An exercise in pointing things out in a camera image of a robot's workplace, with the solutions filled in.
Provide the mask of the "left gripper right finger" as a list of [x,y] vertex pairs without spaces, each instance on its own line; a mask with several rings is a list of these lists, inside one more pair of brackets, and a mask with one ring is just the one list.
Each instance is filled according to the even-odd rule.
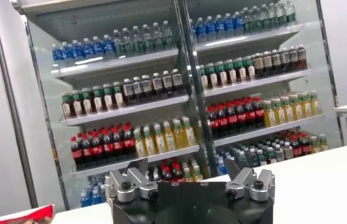
[[230,181],[225,185],[225,195],[229,201],[240,200],[247,195],[256,203],[275,200],[275,175],[271,170],[263,169],[258,175],[253,168],[240,168],[231,159],[226,161],[226,168]]

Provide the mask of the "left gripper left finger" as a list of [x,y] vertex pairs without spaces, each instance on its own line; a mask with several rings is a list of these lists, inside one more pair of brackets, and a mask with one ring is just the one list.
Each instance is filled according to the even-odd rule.
[[158,184],[150,181],[144,173],[147,160],[131,162],[125,169],[112,170],[105,176],[105,195],[107,201],[116,199],[120,203],[130,203],[137,197],[147,201],[157,201],[159,197]]

